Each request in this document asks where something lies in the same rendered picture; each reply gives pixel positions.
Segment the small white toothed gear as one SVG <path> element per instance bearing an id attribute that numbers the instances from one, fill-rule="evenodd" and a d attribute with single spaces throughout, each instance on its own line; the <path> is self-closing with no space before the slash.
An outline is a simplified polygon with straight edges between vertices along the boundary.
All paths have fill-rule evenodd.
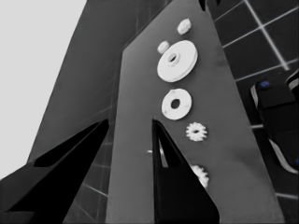
<path id="1" fill-rule="evenodd" d="M 160 45 L 157 48 L 157 51 L 160 54 L 164 54 L 170 47 L 170 44 L 167 41 L 163 41 L 160 43 Z"/>
<path id="2" fill-rule="evenodd" d="M 194 142 L 201 142 L 207 138 L 206 127 L 198 122 L 190 123 L 186 129 L 186 136 Z"/>
<path id="3" fill-rule="evenodd" d="M 206 169 L 199 165 L 192 165 L 191 168 L 200 181 L 201 185 L 206 189 L 209 182 L 209 176 Z"/>

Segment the large thick white disc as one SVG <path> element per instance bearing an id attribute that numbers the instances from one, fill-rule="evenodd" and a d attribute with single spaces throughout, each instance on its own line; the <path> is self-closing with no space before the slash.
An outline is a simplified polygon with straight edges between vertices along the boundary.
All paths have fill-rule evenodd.
<path id="1" fill-rule="evenodd" d="M 194 68 L 198 51 L 192 41 L 182 40 L 167 49 L 157 65 L 157 74 L 165 82 L 185 78 Z"/>

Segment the white round carrier with pins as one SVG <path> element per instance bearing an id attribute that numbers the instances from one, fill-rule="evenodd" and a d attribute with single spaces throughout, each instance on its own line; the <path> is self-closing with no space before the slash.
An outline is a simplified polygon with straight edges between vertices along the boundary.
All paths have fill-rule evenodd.
<path id="1" fill-rule="evenodd" d="M 183 89 L 170 90 L 162 101 L 162 113 L 171 120 L 184 118 L 192 108 L 192 97 Z"/>

